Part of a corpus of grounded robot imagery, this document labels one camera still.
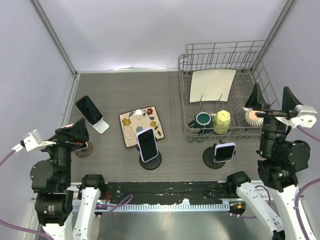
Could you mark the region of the floral square plate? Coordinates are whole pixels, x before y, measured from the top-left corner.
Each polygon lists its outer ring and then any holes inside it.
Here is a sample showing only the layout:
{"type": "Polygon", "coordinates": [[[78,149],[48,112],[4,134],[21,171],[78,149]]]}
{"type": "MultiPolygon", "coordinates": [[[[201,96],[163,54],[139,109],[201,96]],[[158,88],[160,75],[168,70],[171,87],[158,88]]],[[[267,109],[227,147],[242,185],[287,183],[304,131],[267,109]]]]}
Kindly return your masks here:
{"type": "Polygon", "coordinates": [[[119,116],[120,130],[127,149],[134,148],[137,144],[137,134],[145,129],[152,128],[155,138],[165,138],[164,129],[155,106],[143,107],[119,116]]]}

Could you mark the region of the black round phone stand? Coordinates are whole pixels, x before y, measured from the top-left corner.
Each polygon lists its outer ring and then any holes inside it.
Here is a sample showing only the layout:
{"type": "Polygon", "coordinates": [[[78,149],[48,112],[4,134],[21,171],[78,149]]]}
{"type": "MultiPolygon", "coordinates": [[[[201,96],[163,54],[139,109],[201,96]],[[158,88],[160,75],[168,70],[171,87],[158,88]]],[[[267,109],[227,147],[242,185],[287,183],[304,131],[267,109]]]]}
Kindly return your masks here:
{"type": "Polygon", "coordinates": [[[147,162],[144,162],[142,160],[141,155],[139,154],[139,164],[145,170],[148,170],[148,171],[155,170],[161,165],[161,163],[162,163],[162,154],[160,153],[160,151],[158,151],[158,155],[155,158],[147,162]]]}
{"type": "Polygon", "coordinates": [[[220,141],[219,143],[215,143],[212,147],[208,147],[202,154],[202,160],[204,164],[210,169],[214,169],[214,170],[220,169],[225,165],[225,163],[228,162],[228,161],[214,162],[214,159],[215,159],[214,147],[221,143],[225,143],[225,142],[220,141]]]}

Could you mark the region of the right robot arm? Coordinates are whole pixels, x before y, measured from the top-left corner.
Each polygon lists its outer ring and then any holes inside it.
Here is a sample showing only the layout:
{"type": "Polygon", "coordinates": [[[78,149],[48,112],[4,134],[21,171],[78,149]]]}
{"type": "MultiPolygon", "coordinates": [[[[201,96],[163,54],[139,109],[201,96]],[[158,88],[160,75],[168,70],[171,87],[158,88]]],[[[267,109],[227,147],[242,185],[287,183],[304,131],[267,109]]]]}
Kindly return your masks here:
{"type": "Polygon", "coordinates": [[[286,138],[292,129],[311,128],[317,121],[318,112],[314,107],[302,104],[287,86],[283,88],[281,109],[271,109],[257,82],[245,107],[254,110],[257,117],[263,118],[257,150],[261,159],[257,162],[257,171],[273,198],[277,212],[257,193],[252,180],[244,171],[227,177],[226,193],[246,203],[272,240],[316,239],[301,204],[301,195],[320,180],[315,179],[299,188],[296,175],[309,167],[311,148],[305,141],[287,141],[286,138]]]}

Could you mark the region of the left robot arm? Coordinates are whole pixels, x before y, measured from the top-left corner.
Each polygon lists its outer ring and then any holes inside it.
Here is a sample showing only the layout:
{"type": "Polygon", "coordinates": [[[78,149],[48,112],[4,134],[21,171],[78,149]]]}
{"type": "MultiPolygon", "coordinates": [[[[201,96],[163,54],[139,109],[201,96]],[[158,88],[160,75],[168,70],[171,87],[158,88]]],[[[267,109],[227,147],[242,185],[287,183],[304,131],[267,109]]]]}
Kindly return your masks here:
{"type": "Polygon", "coordinates": [[[73,220],[74,192],[71,186],[72,152],[89,141],[84,118],[60,127],[44,140],[33,130],[23,141],[27,151],[41,151],[49,159],[37,162],[30,170],[31,188],[37,194],[35,211],[38,222],[50,240],[89,240],[98,200],[107,192],[101,174],[87,174],[79,185],[80,208],[73,220]]]}

